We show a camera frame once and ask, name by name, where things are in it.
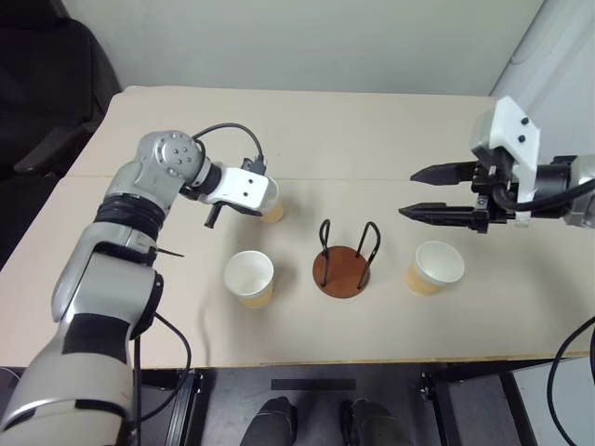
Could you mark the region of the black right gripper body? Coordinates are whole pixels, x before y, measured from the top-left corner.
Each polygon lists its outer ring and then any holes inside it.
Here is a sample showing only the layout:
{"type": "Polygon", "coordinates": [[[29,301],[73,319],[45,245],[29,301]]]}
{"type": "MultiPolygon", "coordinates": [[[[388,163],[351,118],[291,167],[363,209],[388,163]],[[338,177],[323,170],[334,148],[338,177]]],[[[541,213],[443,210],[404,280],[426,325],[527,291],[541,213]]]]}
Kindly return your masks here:
{"type": "Polygon", "coordinates": [[[472,230],[486,233],[491,224],[506,224],[515,217],[513,211],[501,207],[494,199],[494,190],[498,186],[508,189],[512,180],[512,163],[510,155],[497,155],[487,164],[476,163],[471,180],[471,190],[477,194],[472,211],[472,230]]]}

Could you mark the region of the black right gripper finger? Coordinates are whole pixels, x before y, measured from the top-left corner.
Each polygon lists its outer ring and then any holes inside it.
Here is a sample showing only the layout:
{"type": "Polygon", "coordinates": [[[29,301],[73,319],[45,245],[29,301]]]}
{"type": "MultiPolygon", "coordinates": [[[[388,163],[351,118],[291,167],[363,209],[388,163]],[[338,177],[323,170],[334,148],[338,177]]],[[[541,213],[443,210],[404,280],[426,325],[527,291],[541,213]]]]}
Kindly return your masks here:
{"type": "Polygon", "coordinates": [[[471,206],[451,206],[446,203],[416,203],[398,209],[400,215],[432,226],[478,228],[471,206]]]}
{"type": "Polygon", "coordinates": [[[433,186],[457,185],[472,181],[476,165],[476,162],[435,164],[415,172],[410,180],[433,186]]]}

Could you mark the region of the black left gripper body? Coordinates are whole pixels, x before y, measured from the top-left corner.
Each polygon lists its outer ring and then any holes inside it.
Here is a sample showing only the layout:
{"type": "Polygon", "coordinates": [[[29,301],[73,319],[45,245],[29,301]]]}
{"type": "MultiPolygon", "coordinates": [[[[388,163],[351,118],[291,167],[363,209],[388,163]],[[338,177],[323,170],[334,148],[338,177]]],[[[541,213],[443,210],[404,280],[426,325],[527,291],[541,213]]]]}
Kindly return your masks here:
{"type": "Polygon", "coordinates": [[[240,214],[243,214],[243,215],[257,216],[257,217],[262,216],[262,213],[259,210],[250,209],[250,208],[241,206],[240,204],[223,202],[221,205],[230,207],[234,211],[236,211],[240,214]]]}

